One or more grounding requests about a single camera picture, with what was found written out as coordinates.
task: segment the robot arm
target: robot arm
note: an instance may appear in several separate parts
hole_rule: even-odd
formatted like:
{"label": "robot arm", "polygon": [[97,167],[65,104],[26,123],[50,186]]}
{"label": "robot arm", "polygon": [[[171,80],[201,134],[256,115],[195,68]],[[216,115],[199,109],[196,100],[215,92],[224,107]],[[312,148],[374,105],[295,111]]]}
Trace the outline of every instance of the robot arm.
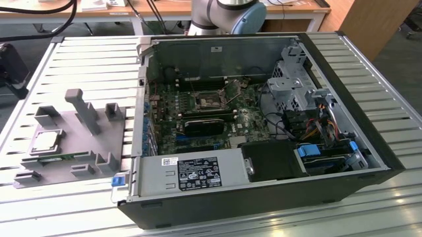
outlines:
{"label": "robot arm", "polygon": [[188,35],[253,34],[264,23],[259,0],[193,0]]}

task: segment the floor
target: floor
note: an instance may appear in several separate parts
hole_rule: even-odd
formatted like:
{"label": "floor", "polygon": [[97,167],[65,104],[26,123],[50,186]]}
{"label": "floor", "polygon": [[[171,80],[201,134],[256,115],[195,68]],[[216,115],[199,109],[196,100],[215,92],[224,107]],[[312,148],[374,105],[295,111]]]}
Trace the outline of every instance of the floor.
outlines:
{"label": "floor", "polygon": [[[46,24],[44,28],[52,30],[58,24]],[[132,25],[121,23],[89,23],[96,36],[123,36],[133,35]],[[149,25],[157,32],[157,25]],[[181,30],[175,26],[175,22],[167,22],[165,26],[175,34]],[[0,37],[36,34],[32,25],[0,25]],[[88,36],[88,30],[82,24],[73,24],[61,34],[62,36]],[[13,45],[30,71],[34,71],[44,51],[48,47],[49,39],[16,41]],[[390,80],[391,84],[404,96],[415,110],[422,114],[422,33],[406,39],[406,32],[398,31],[386,45],[383,51],[374,61],[374,65],[380,73]],[[5,87],[0,87],[0,130],[6,122],[17,100]]]}

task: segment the open computer tower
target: open computer tower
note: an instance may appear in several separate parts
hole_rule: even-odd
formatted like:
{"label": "open computer tower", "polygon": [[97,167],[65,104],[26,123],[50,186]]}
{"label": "open computer tower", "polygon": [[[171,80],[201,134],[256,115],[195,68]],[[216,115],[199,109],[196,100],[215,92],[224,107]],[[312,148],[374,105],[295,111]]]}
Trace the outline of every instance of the open computer tower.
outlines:
{"label": "open computer tower", "polygon": [[117,208],[140,228],[340,201],[404,170],[305,34],[149,37],[139,51]]}

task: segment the barcode sticker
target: barcode sticker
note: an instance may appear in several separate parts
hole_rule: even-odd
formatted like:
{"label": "barcode sticker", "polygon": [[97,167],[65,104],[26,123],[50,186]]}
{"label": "barcode sticker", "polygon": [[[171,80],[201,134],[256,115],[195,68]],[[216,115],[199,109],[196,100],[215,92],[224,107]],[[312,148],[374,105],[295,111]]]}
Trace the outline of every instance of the barcode sticker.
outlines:
{"label": "barcode sticker", "polygon": [[177,164],[177,160],[179,160],[177,157],[163,158],[163,159],[160,159],[160,164],[161,164],[161,166],[164,166],[164,165],[175,165],[175,164]]}
{"label": "barcode sticker", "polygon": [[128,12],[111,12],[111,15],[128,15]]}

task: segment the yellow wire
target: yellow wire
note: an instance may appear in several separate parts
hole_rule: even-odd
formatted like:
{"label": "yellow wire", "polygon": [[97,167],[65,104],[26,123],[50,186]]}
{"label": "yellow wire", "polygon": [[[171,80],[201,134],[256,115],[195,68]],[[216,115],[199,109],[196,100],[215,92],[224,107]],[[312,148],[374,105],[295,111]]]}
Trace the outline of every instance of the yellow wire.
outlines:
{"label": "yellow wire", "polygon": [[301,140],[304,140],[304,139],[307,139],[308,137],[311,137],[315,133],[318,132],[318,128],[315,128],[314,129],[314,131],[312,132],[309,132],[309,134],[308,135],[305,135],[305,137],[304,138],[301,138]]}

